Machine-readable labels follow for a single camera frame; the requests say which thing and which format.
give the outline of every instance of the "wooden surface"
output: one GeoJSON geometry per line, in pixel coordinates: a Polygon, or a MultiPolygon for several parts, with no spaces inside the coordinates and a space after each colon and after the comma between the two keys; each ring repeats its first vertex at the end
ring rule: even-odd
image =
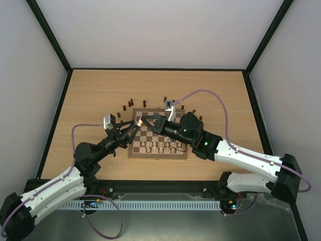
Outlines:
{"type": "MultiPolygon", "coordinates": [[[[45,163],[42,178],[54,178],[72,162],[71,128],[80,123],[101,124],[112,113],[120,120],[131,120],[132,107],[164,106],[168,100],[179,100],[197,89],[216,92],[226,104],[231,142],[262,152],[252,108],[241,72],[221,71],[140,71],[140,70],[74,70],[61,110],[56,131],[45,163]]],[[[198,93],[182,103],[186,111],[196,110],[203,116],[204,129],[225,137],[225,118],[220,103],[208,93],[198,93]]],[[[103,127],[79,127],[76,145],[97,143],[106,137],[103,127]]],[[[118,180],[218,180],[224,171],[248,173],[230,164],[201,160],[188,150],[187,160],[129,159],[128,150],[117,149],[99,162],[98,179],[118,180]]]]}

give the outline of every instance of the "black frame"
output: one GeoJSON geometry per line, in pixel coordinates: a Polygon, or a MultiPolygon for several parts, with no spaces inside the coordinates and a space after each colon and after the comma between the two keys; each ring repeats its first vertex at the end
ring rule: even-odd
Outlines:
{"type": "MultiPolygon", "coordinates": [[[[277,30],[279,24],[287,13],[288,9],[292,5],[294,0],[284,0],[280,6],[276,16],[274,17],[271,25],[269,26],[266,34],[264,35],[262,41],[260,42],[257,50],[255,51],[251,61],[249,62],[246,69],[171,69],[171,68],[72,68],[64,55],[56,37],[54,36],[48,22],[45,19],[41,9],[39,8],[36,0],[26,0],[30,9],[34,13],[36,19],[38,20],[40,26],[42,27],[44,33],[46,34],[48,40],[50,41],[52,47],[54,48],[57,56],[59,57],[61,63],[68,73],[66,82],[59,100],[59,104],[56,110],[56,114],[50,129],[50,133],[46,142],[46,146],[40,161],[40,165],[37,171],[36,179],[28,180],[25,191],[32,190],[48,180],[41,179],[41,174],[46,162],[46,158],[50,149],[50,144],[57,126],[59,115],[63,106],[63,102],[68,90],[69,82],[74,69],[106,69],[106,70],[171,70],[171,71],[242,71],[245,85],[247,88],[248,96],[252,106],[254,118],[260,135],[262,147],[265,154],[272,155],[272,148],[267,136],[265,125],[262,119],[259,105],[253,90],[252,82],[250,79],[250,73],[262,55],[264,49],[271,40],[273,34],[277,30]]],[[[204,197],[213,197],[211,194],[206,196],[203,191],[204,188],[213,186],[217,184],[217,181],[118,181],[118,180],[102,180],[106,188],[113,188],[114,192],[119,194],[124,194],[126,192],[147,192],[147,193],[163,193],[166,190],[166,193],[188,193],[195,195],[203,195],[204,197]]],[[[293,212],[294,220],[300,235],[301,240],[307,240],[307,236],[297,209],[296,204],[290,205],[293,212]]]]}

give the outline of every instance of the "purple cable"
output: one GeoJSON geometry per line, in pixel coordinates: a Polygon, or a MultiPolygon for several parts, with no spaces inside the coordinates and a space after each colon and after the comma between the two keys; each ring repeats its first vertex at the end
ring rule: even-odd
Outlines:
{"type": "MultiPolygon", "coordinates": [[[[212,92],[212,91],[210,91],[210,90],[207,90],[207,89],[199,89],[199,90],[196,90],[196,91],[190,93],[189,95],[185,96],[183,99],[180,99],[180,100],[176,101],[176,102],[174,103],[174,105],[177,105],[177,104],[183,102],[183,101],[186,100],[187,98],[189,98],[189,97],[191,97],[192,95],[194,95],[194,94],[196,94],[196,93],[199,93],[199,92],[207,92],[207,93],[210,93],[210,94],[214,95],[214,96],[219,100],[219,102],[221,103],[221,105],[222,105],[222,107],[223,107],[223,110],[224,110],[224,113],[225,113],[225,136],[226,136],[226,142],[227,142],[227,144],[229,145],[229,147],[230,147],[232,150],[236,151],[236,147],[232,146],[232,144],[231,144],[231,142],[230,142],[230,138],[229,138],[229,131],[228,131],[228,122],[229,122],[229,119],[228,119],[228,115],[227,115],[227,110],[226,110],[225,104],[224,104],[224,102],[222,101],[222,99],[221,99],[216,93],[214,93],[214,92],[212,92]]],[[[268,161],[268,160],[266,160],[266,159],[264,159],[264,158],[261,158],[261,157],[257,157],[257,156],[255,156],[255,155],[252,155],[252,154],[250,154],[250,153],[244,152],[244,151],[242,151],[242,150],[238,150],[238,153],[241,153],[241,154],[243,154],[243,155],[245,155],[245,156],[247,156],[247,157],[255,158],[255,159],[257,159],[257,160],[260,160],[260,161],[263,161],[263,162],[266,162],[266,163],[270,164],[270,161],[268,161]]],[[[303,180],[307,183],[307,185],[308,185],[307,189],[299,190],[298,192],[309,192],[309,191],[312,189],[312,184],[311,184],[311,182],[310,182],[307,178],[305,178],[302,174],[296,172],[295,170],[293,170],[293,169],[291,169],[291,168],[289,168],[289,167],[287,167],[287,166],[285,166],[285,165],[282,165],[282,164],[279,164],[279,163],[274,163],[274,164],[275,164],[276,166],[279,166],[279,167],[281,167],[281,168],[284,168],[285,170],[287,170],[287,171],[295,174],[296,176],[298,176],[299,178],[303,179],[303,180]]]]}
{"type": "Polygon", "coordinates": [[[223,210],[221,210],[221,213],[224,214],[225,216],[237,216],[237,215],[245,214],[245,213],[251,211],[255,207],[255,205],[259,202],[259,197],[260,197],[260,193],[258,192],[253,204],[247,210],[245,210],[243,212],[238,212],[238,213],[233,213],[233,214],[226,214],[223,210]]]}
{"type": "Polygon", "coordinates": [[[123,218],[123,216],[121,214],[121,211],[120,211],[119,207],[117,206],[117,204],[115,202],[113,202],[113,200],[111,200],[110,198],[107,198],[107,197],[104,197],[104,196],[101,196],[101,195],[83,195],[83,197],[99,197],[99,198],[102,198],[102,199],[105,199],[105,200],[111,202],[112,205],[114,205],[114,207],[117,209],[117,211],[119,213],[120,220],[121,220],[120,231],[115,237],[109,237],[109,236],[103,235],[101,232],[99,232],[94,227],[94,225],[91,223],[91,221],[89,220],[89,218],[85,214],[85,210],[86,210],[87,206],[84,206],[84,209],[82,210],[82,213],[83,213],[84,217],[87,219],[87,221],[89,222],[91,228],[95,231],[96,234],[98,234],[99,236],[101,236],[102,238],[105,238],[105,239],[116,239],[116,238],[119,238],[121,236],[121,233],[122,233],[122,230],[123,230],[123,227],[124,227],[124,218],[123,218]]]}
{"type": "MultiPolygon", "coordinates": [[[[103,126],[102,124],[78,124],[78,125],[75,125],[72,130],[71,130],[71,144],[72,144],[72,148],[73,148],[73,152],[75,152],[75,140],[74,140],[74,132],[75,132],[75,129],[77,127],[80,127],[80,126],[89,126],[89,127],[101,127],[103,126]]],[[[73,167],[75,166],[75,159],[73,159],[73,162],[71,164],[71,168],[69,169],[69,171],[63,176],[64,178],[66,178],[67,176],[69,176],[69,174],[71,173],[73,167]]],[[[55,185],[56,183],[60,182],[61,179],[58,179],[56,181],[54,181],[53,183],[49,184],[48,186],[40,189],[38,192],[36,192],[34,194],[34,197],[37,197],[40,193],[42,193],[43,191],[47,190],[48,188],[52,187],[53,185],[55,185]]],[[[25,201],[23,201],[21,204],[19,204],[10,214],[9,216],[6,218],[3,226],[2,226],[2,229],[1,229],[1,237],[7,237],[7,235],[5,235],[5,228],[8,224],[8,222],[10,221],[10,219],[13,217],[13,215],[22,207],[24,206],[26,203],[28,203],[29,201],[31,201],[31,198],[27,198],[25,201]]]]}

